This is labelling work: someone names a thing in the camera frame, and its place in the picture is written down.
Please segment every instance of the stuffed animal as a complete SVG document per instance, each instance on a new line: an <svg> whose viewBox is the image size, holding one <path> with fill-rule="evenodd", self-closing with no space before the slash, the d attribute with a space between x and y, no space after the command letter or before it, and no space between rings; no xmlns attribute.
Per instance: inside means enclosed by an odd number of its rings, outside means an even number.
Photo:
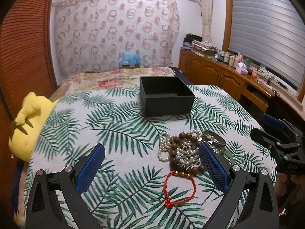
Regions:
<svg viewBox="0 0 305 229"><path fill-rule="evenodd" d="M16 157L30 161L39 133L57 102L36 96L34 92L24 98L22 108L11 124L9 138L9 147Z"/></svg>

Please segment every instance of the blue gripper pad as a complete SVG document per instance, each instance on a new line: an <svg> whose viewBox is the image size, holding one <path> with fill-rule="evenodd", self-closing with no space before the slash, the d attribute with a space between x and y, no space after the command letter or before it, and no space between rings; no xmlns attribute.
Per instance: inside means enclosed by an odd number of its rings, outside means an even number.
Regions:
<svg viewBox="0 0 305 229"><path fill-rule="evenodd" d="M267 114L263 114L262 115L262 120L264 123L266 123L267 125L279 130L279 131L283 131L284 130L284 125L281 121L279 121L278 119L267 115Z"/></svg>
<svg viewBox="0 0 305 229"><path fill-rule="evenodd" d="M102 144L96 148L92 156L88 159L85 166L81 169L77 176L76 193L80 196L88 191L99 167L105 159L105 147Z"/></svg>
<svg viewBox="0 0 305 229"><path fill-rule="evenodd" d="M224 194L228 192L228 175L205 143L202 143L199 147L199 157L211 176L216 188Z"/></svg>

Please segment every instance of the black box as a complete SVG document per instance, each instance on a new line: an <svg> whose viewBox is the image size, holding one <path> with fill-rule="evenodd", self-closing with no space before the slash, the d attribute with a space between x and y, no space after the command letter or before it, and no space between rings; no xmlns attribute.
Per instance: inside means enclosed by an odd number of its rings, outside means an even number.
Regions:
<svg viewBox="0 0 305 229"><path fill-rule="evenodd" d="M195 95L178 77L141 77L145 117L189 114Z"/></svg>

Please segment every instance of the zebra blind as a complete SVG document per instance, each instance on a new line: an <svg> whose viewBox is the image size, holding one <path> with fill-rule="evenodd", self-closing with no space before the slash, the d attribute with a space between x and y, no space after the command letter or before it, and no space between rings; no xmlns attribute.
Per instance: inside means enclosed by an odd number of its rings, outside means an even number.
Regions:
<svg viewBox="0 0 305 229"><path fill-rule="evenodd" d="M302 84L305 25L289 0L233 0L229 50Z"/></svg>

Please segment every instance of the metal screw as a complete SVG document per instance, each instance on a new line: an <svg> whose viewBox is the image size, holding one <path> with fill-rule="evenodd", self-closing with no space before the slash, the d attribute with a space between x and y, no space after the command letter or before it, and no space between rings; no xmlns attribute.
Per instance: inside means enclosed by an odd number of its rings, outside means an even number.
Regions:
<svg viewBox="0 0 305 229"><path fill-rule="evenodd" d="M232 169L233 169L234 171L240 171L240 167L239 167L238 165L233 165L233 166L232 166Z"/></svg>
<svg viewBox="0 0 305 229"><path fill-rule="evenodd" d="M41 176L43 174L43 169L39 169L37 172L36 172L36 175L37 176Z"/></svg>
<svg viewBox="0 0 305 229"><path fill-rule="evenodd" d="M72 171L72 169L73 169L72 166L67 166L67 167L65 168L65 172L70 172L70 171Z"/></svg>
<svg viewBox="0 0 305 229"><path fill-rule="evenodd" d="M268 175L268 171L266 169L262 169L260 171L264 176Z"/></svg>

